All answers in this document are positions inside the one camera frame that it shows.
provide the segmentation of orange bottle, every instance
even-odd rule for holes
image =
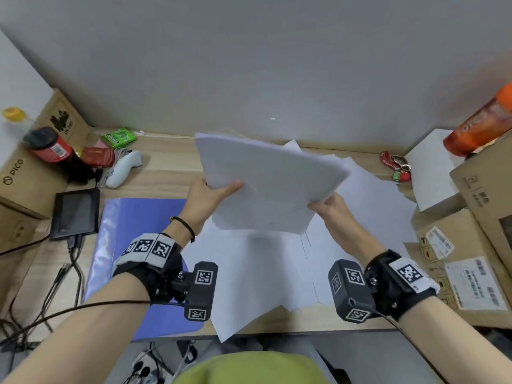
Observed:
[[[454,155],[466,156],[512,129],[512,83],[496,93],[477,113],[460,124],[444,140]]]

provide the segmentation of yellow bottle cap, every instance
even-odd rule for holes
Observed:
[[[2,115],[11,122],[20,122],[27,117],[23,110],[14,106],[2,110]]]

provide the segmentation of desk surface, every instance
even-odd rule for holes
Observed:
[[[105,130],[96,129],[95,133],[90,136],[90,145],[97,140],[99,134],[105,132]],[[199,155],[191,137],[146,134],[132,143],[130,148],[142,152],[143,167],[132,169],[121,187],[115,190],[102,189],[102,200],[107,198],[186,198],[193,177],[202,172]],[[304,148],[304,150],[316,154],[336,154],[342,158],[351,157],[362,168],[377,177],[391,179],[390,169],[381,164],[378,154],[314,148]],[[83,186],[70,185],[69,190],[78,188],[83,188]],[[414,200],[410,184],[401,184],[400,191],[409,199]],[[417,211],[413,218],[413,225],[418,228],[437,219],[438,215],[436,214]],[[35,239],[42,237],[48,228],[49,221],[42,221],[35,234]],[[91,265],[95,244],[96,235],[87,236],[78,260],[86,276]],[[15,282],[11,286],[6,304],[8,306],[12,297],[16,296],[13,312],[18,321],[27,325],[39,314],[44,297],[51,287],[55,275],[66,262],[69,262],[66,241],[46,241],[39,247],[25,252],[23,261],[14,277]],[[57,292],[48,309],[48,314],[73,306],[76,284],[77,276],[72,270]],[[2,315],[5,315],[6,312],[7,307],[4,307]],[[66,317],[67,315],[62,315],[49,320],[49,323],[55,327]],[[293,312],[278,307],[255,319],[240,330],[239,334],[310,333],[391,328],[391,325],[382,318],[371,319],[361,325],[344,322],[336,315],[334,306],[324,306],[318,303]],[[194,333],[178,334],[170,338],[214,335],[215,330],[211,322],[208,321],[202,329]],[[41,341],[46,336],[48,336],[47,328],[40,325],[34,329],[29,341]]]

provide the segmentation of hand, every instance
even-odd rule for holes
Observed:
[[[336,243],[358,259],[363,267],[386,251],[374,236],[358,224],[338,193],[333,193],[324,203],[310,203],[308,209],[322,217]]]
[[[236,180],[224,188],[212,190],[206,184],[204,176],[195,177],[190,186],[187,202],[180,213],[180,217],[198,235],[201,233],[206,220],[215,212],[220,203],[228,196],[240,190],[242,185],[242,181]]]

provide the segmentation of purple folder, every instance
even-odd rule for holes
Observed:
[[[85,300],[109,280],[112,263],[121,256],[130,241],[143,233],[159,233],[178,215],[184,199],[114,198],[105,201],[96,249],[87,278]],[[187,321],[183,307],[151,305],[134,341],[163,335],[192,332],[201,322]]]

